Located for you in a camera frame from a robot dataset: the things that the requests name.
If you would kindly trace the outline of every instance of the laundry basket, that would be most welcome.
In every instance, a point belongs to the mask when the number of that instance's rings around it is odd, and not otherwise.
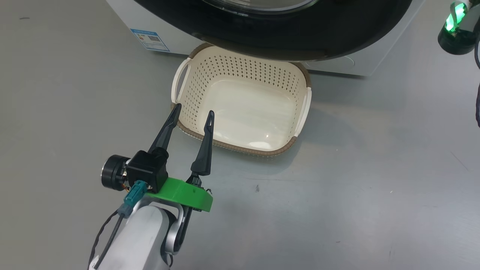
[[[203,44],[178,68],[171,94],[172,106],[182,104],[178,126],[183,132],[203,139],[207,114],[213,110],[215,145],[275,156],[295,143],[312,90],[309,74],[299,63]]]

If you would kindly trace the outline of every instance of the washing machine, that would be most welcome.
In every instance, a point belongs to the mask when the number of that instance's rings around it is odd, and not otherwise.
[[[308,70],[370,76],[424,0],[107,0],[145,49],[208,42]]]

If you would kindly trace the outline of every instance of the green 3d-printed bracket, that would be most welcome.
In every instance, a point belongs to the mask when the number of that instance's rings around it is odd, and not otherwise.
[[[160,192],[147,193],[147,195],[206,212],[210,212],[213,202],[213,197],[204,189],[170,177],[167,178]]]

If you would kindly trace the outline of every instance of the gray floor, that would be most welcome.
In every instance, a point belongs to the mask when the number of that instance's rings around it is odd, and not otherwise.
[[[427,0],[374,76],[312,75],[287,153],[215,148],[212,211],[173,269],[478,269],[480,72],[437,44],[450,2]],[[124,195],[100,168],[149,146],[183,58],[146,51],[102,0],[7,0],[0,34],[0,269],[84,269]],[[186,178],[199,141],[175,137]]]

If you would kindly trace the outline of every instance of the teal connector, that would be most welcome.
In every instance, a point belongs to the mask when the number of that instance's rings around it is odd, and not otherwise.
[[[130,188],[130,192],[123,198],[123,203],[117,210],[118,214],[124,214],[125,218],[129,218],[133,212],[133,207],[147,193],[147,186],[144,181],[136,181]]]
[[[136,181],[130,188],[130,192],[123,198],[123,203],[133,208],[147,193],[147,187],[148,185],[144,181]]]

